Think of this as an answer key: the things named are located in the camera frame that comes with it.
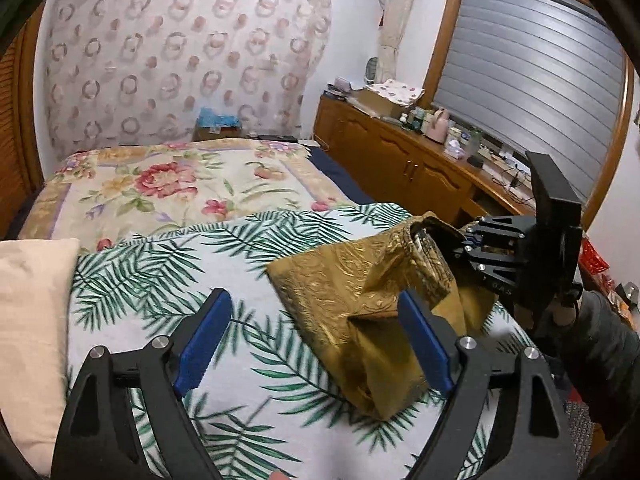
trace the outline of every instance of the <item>window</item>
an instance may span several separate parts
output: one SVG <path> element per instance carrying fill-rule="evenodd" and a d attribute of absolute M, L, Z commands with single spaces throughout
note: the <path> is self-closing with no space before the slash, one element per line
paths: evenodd
<path fill-rule="evenodd" d="M 577 0 L 461 0 L 433 105 L 521 153 L 548 153 L 586 201 L 626 74 L 618 40 Z"/>

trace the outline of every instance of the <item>silver screw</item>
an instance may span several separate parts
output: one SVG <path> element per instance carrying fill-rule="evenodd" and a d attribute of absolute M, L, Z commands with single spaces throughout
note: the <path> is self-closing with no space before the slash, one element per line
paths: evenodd
<path fill-rule="evenodd" d="M 533 348 L 533 346 L 527 346 L 524 349 L 524 356 L 527 359 L 537 359 L 540 357 L 540 352 L 538 352 L 537 348 Z"/>
<path fill-rule="evenodd" d="M 104 346 L 94 346 L 89 352 L 91 359 L 98 359 L 104 355 Z"/>
<path fill-rule="evenodd" d="M 153 348 L 166 348 L 169 344 L 169 338 L 165 335 L 159 335 L 158 337 L 153 338 L 151 341 L 151 346 Z"/>
<path fill-rule="evenodd" d="M 462 348 L 466 348 L 467 350 L 473 350 L 476 346 L 478 346 L 478 343 L 476 343 L 476 340 L 472 337 L 465 335 L 460 339 L 460 346 L 462 346 Z"/>

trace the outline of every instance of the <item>gold fabric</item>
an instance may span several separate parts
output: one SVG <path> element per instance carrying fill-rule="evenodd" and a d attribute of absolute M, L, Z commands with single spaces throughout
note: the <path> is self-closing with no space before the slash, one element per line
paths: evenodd
<path fill-rule="evenodd" d="M 417 237 L 423 227 L 428 235 Z M 415 289 L 458 335 L 479 330 L 491 310 L 495 296 L 474 287 L 471 274 L 452 261 L 451 268 L 440 251 L 452 254 L 462 239 L 427 213 L 369 238 L 319 246 L 267 266 L 302 337 L 367 415 L 386 420 L 428 387 L 398 322 L 400 292 Z"/>

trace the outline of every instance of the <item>curtain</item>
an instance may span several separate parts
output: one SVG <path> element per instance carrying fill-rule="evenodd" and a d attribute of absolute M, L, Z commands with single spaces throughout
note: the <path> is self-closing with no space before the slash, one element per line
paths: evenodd
<path fill-rule="evenodd" d="M 385 15 L 378 48 L 376 83 L 396 77 L 398 48 L 404 35 L 406 22 L 414 0 L 386 0 Z"/>
<path fill-rule="evenodd" d="M 291 134 L 331 0 L 58 0 L 47 115 L 58 157 L 191 140 L 201 107 Z"/>

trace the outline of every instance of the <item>wooden cabinet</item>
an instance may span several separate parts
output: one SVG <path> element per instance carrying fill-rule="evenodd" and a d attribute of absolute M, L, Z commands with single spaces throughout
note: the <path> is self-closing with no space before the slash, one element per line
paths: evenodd
<path fill-rule="evenodd" d="M 433 211 L 454 225 L 487 212 L 532 214 L 511 203 L 482 171 L 444 155 L 441 145 L 372 119 L 347 103 L 322 98 L 314 133 L 377 202 L 395 202 L 414 215 Z"/>

